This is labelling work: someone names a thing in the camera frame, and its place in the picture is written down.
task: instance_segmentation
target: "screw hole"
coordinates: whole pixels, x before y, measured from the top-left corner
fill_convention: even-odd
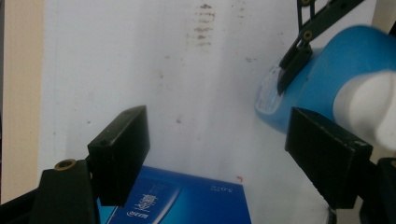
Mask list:
[[[301,0],[303,5],[308,5],[311,1],[310,0]]]
[[[305,31],[304,40],[310,40],[312,38],[312,31]]]
[[[64,170],[72,168],[74,165],[76,165],[76,160],[73,160],[73,159],[64,160],[64,161],[58,162],[55,165],[54,170],[64,171]]]

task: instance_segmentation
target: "stain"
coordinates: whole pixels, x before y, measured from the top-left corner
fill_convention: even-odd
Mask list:
[[[238,1],[235,5],[233,5],[233,14],[239,20],[239,26],[237,31],[241,31],[243,29],[244,18],[248,16],[248,9],[245,2]]]
[[[239,182],[244,182],[244,177],[242,177],[241,175],[237,175],[236,178],[239,180]]]
[[[256,58],[246,58],[246,60],[247,60],[248,63],[251,63],[253,61],[257,61]]]
[[[163,79],[163,71],[158,71],[158,78]]]
[[[183,122],[182,118],[183,118],[182,115],[178,116],[178,118],[176,119],[176,123],[181,124]]]
[[[212,45],[212,43],[210,43],[210,42],[201,42],[201,43],[198,43],[197,44],[197,46],[199,46],[199,47],[203,47],[203,46],[211,46]]]
[[[194,29],[194,31],[198,32],[198,33],[204,33],[204,32],[208,32],[208,31],[211,31],[211,30],[213,30],[213,29],[210,28],[210,27],[205,27],[205,28],[197,27],[197,28]]]
[[[203,4],[203,5],[201,5],[201,8],[212,8],[212,6],[210,6],[208,4]]]
[[[186,34],[187,46],[199,47],[207,51],[212,45],[212,36],[214,31],[214,21],[216,18],[215,9],[209,4],[201,4],[195,8],[193,18],[191,18],[191,28]]]

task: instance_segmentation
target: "white surface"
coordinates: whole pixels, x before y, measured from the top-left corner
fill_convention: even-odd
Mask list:
[[[335,120],[371,145],[396,150],[396,73],[349,80],[333,104]]]
[[[297,36],[295,1],[46,1],[38,172],[148,106],[146,165],[231,182],[253,223],[323,223],[327,204],[253,110]],[[366,1],[320,39],[371,22]]]

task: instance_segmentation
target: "blue bottle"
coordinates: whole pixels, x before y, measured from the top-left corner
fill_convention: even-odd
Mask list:
[[[285,133],[293,106],[319,112],[334,121],[332,104],[350,79],[382,70],[396,71],[396,38],[367,26],[354,26],[336,35],[279,96],[275,66],[262,79],[255,110],[273,128]]]

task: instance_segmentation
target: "blue cardboard box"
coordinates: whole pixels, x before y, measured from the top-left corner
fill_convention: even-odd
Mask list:
[[[143,166],[124,207],[99,206],[106,224],[249,224],[242,185]]]

